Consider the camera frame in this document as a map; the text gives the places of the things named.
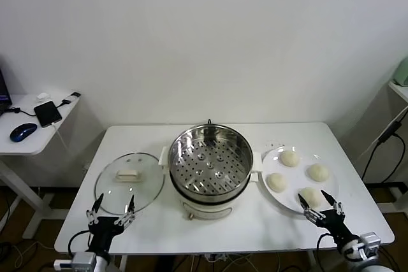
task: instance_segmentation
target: steamed bun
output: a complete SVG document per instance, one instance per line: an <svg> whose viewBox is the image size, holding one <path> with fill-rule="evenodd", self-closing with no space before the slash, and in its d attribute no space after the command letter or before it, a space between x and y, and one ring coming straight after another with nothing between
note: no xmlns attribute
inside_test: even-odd
<svg viewBox="0 0 408 272"><path fill-rule="evenodd" d="M281 173L272 173L266 179L268 186L276 192L282 192L288 187L288 182L285 179L285 176Z"/></svg>
<svg viewBox="0 0 408 272"><path fill-rule="evenodd" d="M309 173L309 176L317 182L324 182L330 176L329 169L322 164L311 165L307 172Z"/></svg>
<svg viewBox="0 0 408 272"><path fill-rule="evenodd" d="M296 167L300 162L299 155L295 151L283 151L279 157L283 165L287 167Z"/></svg>
<svg viewBox="0 0 408 272"><path fill-rule="evenodd" d="M309 204L310 208L316 209L320 206L322 197L320 192L318 192L315 188L306 187L299 193L306 200L307 204Z"/></svg>

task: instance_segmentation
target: computer mouse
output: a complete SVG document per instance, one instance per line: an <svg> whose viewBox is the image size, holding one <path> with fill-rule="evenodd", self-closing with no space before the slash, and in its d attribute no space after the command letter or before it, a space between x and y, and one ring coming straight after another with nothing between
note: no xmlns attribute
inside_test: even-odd
<svg viewBox="0 0 408 272"><path fill-rule="evenodd" d="M18 143L19 141L26 139L35 130L37 130L37 125L34 123L19 125L10 133L10 139L15 143Z"/></svg>

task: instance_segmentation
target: white table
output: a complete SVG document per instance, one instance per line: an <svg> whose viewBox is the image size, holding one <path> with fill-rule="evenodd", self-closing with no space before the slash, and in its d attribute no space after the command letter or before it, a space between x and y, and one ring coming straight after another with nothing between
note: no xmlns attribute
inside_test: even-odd
<svg viewBox="0 0 408 272"><path fill-rule="evenodd" d="M61 100L66 96L54 99L54 103L59 105ZM41 103L36 102L36 95L11 95L13 107L19 107L22 110L34 114L33 108ZM55 128L58 129L64 122L71 110L77 105L79 99L75 99L72 103L59 108L62 120L55 123ZM37 130L19 143L14 143L10 140L10 133L14 128L21 124L33 122L37 124ZM37 117L30 117L24 113L4 113L0 116L0 155L36 155L39 154L51 138L56 130L49 126L42 128L37 120ZM0 161L0 179L7 184L16 194L17 197L10 206L10 214L13 213L21 199L33 207L36 213L33 215L29 225L27 226L23 238L32 238L43 219L63 220L68 210L51 210L49 202L51 202L53 194L46 194L41 199L31 188L18 177L5 163ZM0 221L0 227L6 222L6 217Z"/></svg>
<svg viewBox="0 0 408 272"><path fill-rule="evenodd" d="M313 150L330 159L337 167L333 172L340 185L338 200L346 211L346 225L355 234L374 231L383 243L391 243L394 234L360 180L334 135L324 123L304 124L234 124L255 152L265 151L267 144L278 141ZM191 125L113 126L103 138L94 160L55 241L58 252L67 252L68 241L75 233L87 229L85 212L94 197L94 185L103 168L114 159L130 152L146 152L159 157ZM111 254L203 254L283 250L311 250L325 230L318 229L301 215L276 206L259 183L251 182L238 198L231 215L220 220L188 220L171 181L166 177L157 199L136 215L124 234L113 239ZM331 239L323 248L333 248ZM74 252L85 250L87 235L77 237Z"/></svg>

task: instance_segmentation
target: floor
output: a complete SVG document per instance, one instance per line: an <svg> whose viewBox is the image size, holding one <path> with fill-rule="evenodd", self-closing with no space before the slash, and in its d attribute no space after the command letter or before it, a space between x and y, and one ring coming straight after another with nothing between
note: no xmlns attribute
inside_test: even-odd
<svg viewBox="0 0 408 272"><path fill-rule="evenodd" d="M393 200L393 196L384 188L376 188L370 190L373 198L378 203L390 202ZM3 200L3 193L7 196L7 199L11 203L15 194L6 187L0 188L0 198ZM52 208L69 208L71 203L75 198L75 190L62 190L56 193L53 201L51 202ZM0 216L2 216L7 211L7 205L5 201L0 201ZM9 222L4 229L2 235L0 236L0 241L9 241L12 244L18 244L18 248L23 251L27 247L33 244L33 241L22 241L22 233L26 225L28 224L31 216L33 215L33 209L28 206L25 202L21 201L17 209L11 215ZM408 245L408 220L402 213L385 215L387 222L391 226L395 233L395 242L391 245L385 246L385 249L393 256L394 260L400 267L401 271L408 272L408 258L406 255L405 247ZM53 247L54 241L58 235L59 229L62 226L62 221L59 220L44 220L39 229L37 230L35 240L41 242L46 247ZM55 250L47 250L38 245L37 251L34 253L35 247L32 247L26 254L24 254L24 262L26 263L30 257L32 259L26 263L24 267L20 269L15 269L15 261L18 257L17 251L13 248L11 254L7 257L5 261L0 263L0 271L11 272L11 271L26 271L26 272L37 272L39 267L47 262L52 262L55 259L67 259L66 255L58 254ZM324 251L321 252L321 257L324 258L328 253L336 251ZM175 268L178 263L180 263L185 256L176 256L173 267ZM237 259L239 257L232 255L231 258ZM279 253L280 258L280 271L285 267L290 265L298 266L302 271L306 272L309 266L309 260L307 258L306 252L286 252ZM252 254L249 257L253 265L258 269L259 272L266 271L276 271L278 265L278 254L275 253L262 253L262 254ZM119 265L120 258L116 258L115 261ZM383 265L390 268L390 264L387 259L380 255L380 261ZM161 271L161 264L166 262L166 259L157 256L132 256L127 262L127 272L142 272L142 271ZM204 258L199 259L198 256L194 258L194 270L199 272L224 272L225 267L230 263L230 261L219 261L214 265L207 262ZM51 272L53 269L45 268L43 272ZM177 272L186 272L191 270L191 258L187 258L183 263L177 268ZM245 260L240 259L228 267L227 271L255 271L254 268ZM295 268L289 269L289 272L296 271ZM345 266L339 266L334 272L347 271Z"/></svg>

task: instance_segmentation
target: pot handle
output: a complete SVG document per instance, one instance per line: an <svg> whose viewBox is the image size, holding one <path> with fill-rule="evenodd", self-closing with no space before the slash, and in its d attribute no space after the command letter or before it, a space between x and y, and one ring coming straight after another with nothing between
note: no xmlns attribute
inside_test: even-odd
<svg viewBox="0 0 408 272"><path fill-rule="evenodd" d="M169 147L164 146L163 149L161 149L161 154L159 158L159 166L162 167L164 174L168 173L168 151Z"/></svg>
<svg viewBox="0 0 408 272"><path fill-rule="evenodd" d="M259 152L253 153L254 161L251 169L251 182L258 182L258 173L262 172L262 156Z"/></svg>

